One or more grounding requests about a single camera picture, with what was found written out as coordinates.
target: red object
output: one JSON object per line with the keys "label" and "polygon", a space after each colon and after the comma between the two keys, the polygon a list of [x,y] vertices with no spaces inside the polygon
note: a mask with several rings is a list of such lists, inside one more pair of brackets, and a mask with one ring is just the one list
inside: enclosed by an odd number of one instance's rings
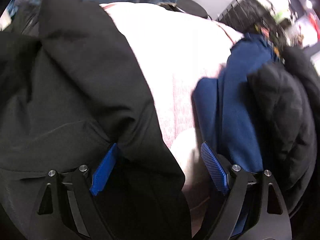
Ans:
{"label": "red object", "polygon": [[316,30],[316,32],[318,34],[318,41],[320,41],[320,29],[317,25],[316,17],[312,13],[309,13],[309,21],[312,24],[312,26],[314,27],[314,29]]}

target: black jacket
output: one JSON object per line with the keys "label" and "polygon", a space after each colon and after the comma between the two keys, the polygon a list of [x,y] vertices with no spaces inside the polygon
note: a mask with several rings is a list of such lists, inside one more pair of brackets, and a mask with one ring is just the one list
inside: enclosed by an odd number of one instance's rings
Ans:
{"label": "black jacket", "polygon": [[[316,126],[318,149],[320,149],[320,77],[310,58],[297,47],[284,47],[285,68],[299,78],[309,98]],[[295,240],[319,238],[320,227],[320,156],[317,156],[316,167],[307,192],[302,198],[300,210],[292,220],[292,232]]]}
{"label": "black jacket", "polygon": [[98,4],[43,0],[39,39],[0,33],[0,70],[0,201],[25,236],[48,171],[99,160],[117,142],[122,164],[97,196],[113,234],[191,238],[184,174],[128,42]]}
{"label": "black jacket", "polygon": [[38,37],[39,10],[40,5],[34,5],[31,3],[26,3],[19,6],[19,10],[15,13],[13,21],[3,31]]}
{"label": "black jacket", "polygon": [[276,167],[273,170],[289,214],[305,193],[314,171],[317,142],[307,93],[281,63],[262,66],[248,83],[270,126]]}

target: metal screw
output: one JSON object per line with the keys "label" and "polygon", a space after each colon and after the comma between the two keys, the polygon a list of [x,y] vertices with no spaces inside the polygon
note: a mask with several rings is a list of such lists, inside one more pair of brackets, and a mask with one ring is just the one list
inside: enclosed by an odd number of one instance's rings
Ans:
{"label": "metal screw", "polygon": [[79,167],[79,171],[82,171],[82,172],[86,171],[87,169],[88,169],[88,166],[85,164]]}
{"label": "metal screw", "polygon": [[271,171],[269,171],[269,170],[265,170],[265,171],[264,171],[264,175],[270,177],[270,176],[272,175],[272,173],[271,173]]}
{"label": "metal screw", "polygon": [[50,177],[53,177],[55,174],[56,174],[56,171],[55,171],[55,170],[51,170],[51,171],[48,172],[48,175],[49,175]]}
{"label": "metal screw", "polygon": [[233,169],[234,171],[240,171],[240,170],[241,170],[241,167],[240,167],[239,165],[235,164],[235,165],[232,165],[232,169]]}

